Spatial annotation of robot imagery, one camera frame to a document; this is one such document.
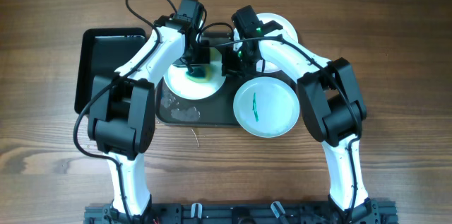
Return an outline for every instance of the brown wooden tabletop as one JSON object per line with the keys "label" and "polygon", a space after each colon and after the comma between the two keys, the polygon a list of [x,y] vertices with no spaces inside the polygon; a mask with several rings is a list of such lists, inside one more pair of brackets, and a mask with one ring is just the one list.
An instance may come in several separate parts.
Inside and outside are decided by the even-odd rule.
{"label": "brown wooden tabletop", "polygon": [[[400,223],[452,222],[452,0],[200,0],[208,23],[251,4],[284,16],[314,53],[345,57],[368,109],[365,186]],[[146,18],[165,0],[131,0]],[[0,223],[80,223],[113,198],[107,163],[72,143],[81,40],[89,28],[142,27],[124,0],[0,0]],[[320,143],[300,119],[279,138],[157,123],[145,154],[155,203],[326,200]],[[84,148],[95,144],[80,131]]]}

